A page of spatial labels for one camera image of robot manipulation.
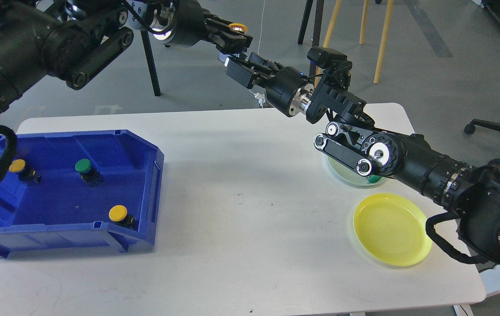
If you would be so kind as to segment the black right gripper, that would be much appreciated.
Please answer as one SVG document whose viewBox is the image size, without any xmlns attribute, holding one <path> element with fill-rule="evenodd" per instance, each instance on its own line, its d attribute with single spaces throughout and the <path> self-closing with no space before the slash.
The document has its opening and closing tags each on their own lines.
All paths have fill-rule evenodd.
<svg viewBox="0 0 500 316">
<path fill-rule="evenodd" d="M 299 70 L 264 59 L 255 52 L 246 58 L 228 55 L 226 62 L 225 74 L 247 89 L 272 77 L 265 86 L 268 104 L 287 117 L 297 114 L 293 99 L 296 92 L 308 84 L 308 79 Z"/>
</svg>

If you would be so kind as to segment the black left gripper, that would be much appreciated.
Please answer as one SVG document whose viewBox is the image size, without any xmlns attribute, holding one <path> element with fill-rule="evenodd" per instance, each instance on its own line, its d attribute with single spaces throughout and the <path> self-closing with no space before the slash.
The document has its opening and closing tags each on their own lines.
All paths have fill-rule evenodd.
<svg viewBox="0 0 500 316">
<path fill-rule="evenodd" d="M 204 39 L 222 54 L 245 53 L 252 44 L 252 36 L 230 30 L 228 24 L 234 22 L 204 11 L 198 1 L 172 0 L 171 3 L 170 18 L 166 22 L 154 21 L 154 31 L 171 26 L 164 34 L 154 34 L 160 44 L 192 47 Z"/>
</svg>

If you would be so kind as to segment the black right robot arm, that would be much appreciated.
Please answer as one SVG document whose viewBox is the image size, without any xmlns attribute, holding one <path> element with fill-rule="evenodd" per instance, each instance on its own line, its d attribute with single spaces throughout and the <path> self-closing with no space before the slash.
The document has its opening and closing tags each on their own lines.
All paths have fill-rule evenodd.
<svg viewBox="0 0 500 316">
<path fill-rule="evenodd" d="M 308 60 L 323 70 L 317 86 L 293 67 L 255 53 L 220 54 L 226 74 L 250 89 L 265 89 L 266 102 L 284 115 L 304 114 L 315 124 L 331 111 L 316 150 L 362 177 L 398 180 L 443 207 L 429 218 L 429 238 L 451 258 L 500 265 L 500 159 L 472 167 L 433 150 L 421 134 L 377 128 L 366 102 L 348 91 L 352 62 L 333 49 L 313 47 Z"/>
</svg>

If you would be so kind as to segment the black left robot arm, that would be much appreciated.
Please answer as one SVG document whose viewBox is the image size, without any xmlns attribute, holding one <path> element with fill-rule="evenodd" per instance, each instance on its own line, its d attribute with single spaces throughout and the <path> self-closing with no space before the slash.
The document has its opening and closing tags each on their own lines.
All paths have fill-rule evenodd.
<svg viewBox="0 0 500 316">
<path fill-rule="evenodd" d="M 250 47 L 247 28 L 202 8 L 196 0 L 0 0 L 0 114 L 44 76 L 80 90 L 143 36 L 154 89 L 158 81 L 148 36 L 191 47 L 203 40 L 226 55 Z M 0 125 L 0 182 L 17 150 L 17 136 Z"/>
</svg>

